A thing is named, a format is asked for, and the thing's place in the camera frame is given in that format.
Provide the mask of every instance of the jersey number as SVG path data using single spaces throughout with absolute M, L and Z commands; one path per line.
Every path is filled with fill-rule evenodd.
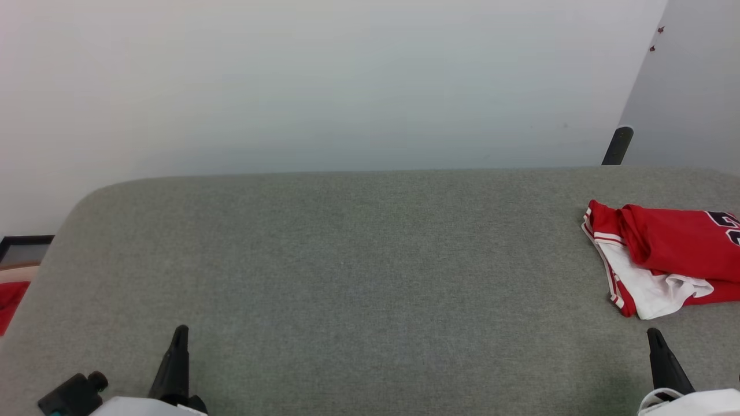
M 730 241 L 740 246 L 740 221 L 734 215 L 729 212 L 714 211 L 707 211 L 707 214 L 709 214 L 709 218 L 712 218 L 715 224 L 720 227 L 729 228 L 726 231 L 727 237 L 730 238 Z

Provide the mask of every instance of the white wall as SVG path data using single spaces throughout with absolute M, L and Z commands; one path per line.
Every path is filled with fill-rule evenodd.
M 740 1 L 670 0 L 622 123 L 623 164 L 708 167 L 740 175 Z
M 6 0 L 0 234 L 159 175 L 600 163 L 666 0 Z

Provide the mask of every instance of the gray table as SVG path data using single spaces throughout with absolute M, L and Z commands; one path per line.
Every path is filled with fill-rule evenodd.
M 144 396 L 190 326 L 212 415 L 631 415 L 657 326 L 737 387 L 740 304 L 623 318 L 591 198 L 740 211 L 740 178 L 594 167 L 162 178 L 85 198 L 0 350 L 0 412 L 100 370 Z

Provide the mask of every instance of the red object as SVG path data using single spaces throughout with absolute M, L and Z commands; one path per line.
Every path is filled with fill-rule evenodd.
M 637 205 L 613 209 L 598 201 L 588 208 L 591 229 L 586 231 L 592 238 L 623 243 L 637 265 L 705 278 L 714 287 L 709 295 L 686 299 L 684 306 L 740 301 L 740 276 L 732 267 L 740 261 L 740 221 L 734 215 Z M 634 300 L 610 267 L 608 276 L 612 302 L 622 315 L 634 315 Z
M 727 212 L 617 210 L 632 260 L 646 269 L 740 283 L 740 221 Z
M 0 284 L 0 336 L 5 335 L 5 330 L 13 319 L 29 284 L 30 282 Z

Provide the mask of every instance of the basketball jersey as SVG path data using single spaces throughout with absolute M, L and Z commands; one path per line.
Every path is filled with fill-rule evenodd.
M 634 259 L 635 256 L 631 252 L 630 240 L 625 237 L 625 230 L 631 224 L 640 224 L 644 227 L 642 229 L 649 228 L 650 232 L 654 234 L 661 227 L 653 228 L 650 219 L 646 223 L 645 217 L 641 216 L 642 213 L 639 213 L 636 216 L 637 220 L 635 220 L 635 215 L 632 214 L 634 207 L 637 206 L 627 207 L 630 207 L 630 212 L 624 215 L 623 209 L 612 209 L 597 201 L 591 201 L 582 225 L 583 231 L 590 238 L 604 262 L 610 299 L 619 307 L 624 316 L 637 314 L 641 319 L 652 319 L 675 312 L 684 305 L 740 300 L 739 283 L 698 278 L 673 272 L 671 269 L 661 269 L 667 264 L 665 253 L 670 252 L 670 240 L 653 237 L 652 240 L 648 239 L 648 243 L 645 243 L 644 238 L 640 238 L 634 233 L 631 234 L 630 238 L 639 240 L 638 244 L 642 244 L 642 248 L 647 247 L 639 255 L 647 253 L 645 257 L 648 259 L 663 260 L 663 262 L 659 261 L 657 263 L 660 266 L 651 263 L 648 267 L 653 269 L 652 271 L 644 264 L 637 264 Z M 660 209 L 657 211 L 664 214 L 665 211 L 671 210 Z M 711 214 L 698 212 L 711 218 Z M 623 224 L 625 217 L 630 217 L 629 221 L 632 222 Z M 662 252 L 653 252 L 650 243 L 654 243 L 656 240 L 663 242 L 659 249 L 663 250 Z
M 740 221 L 728 212 L 625 205 L 619 228 L 632 260 L 647 269 L 740 283 Z

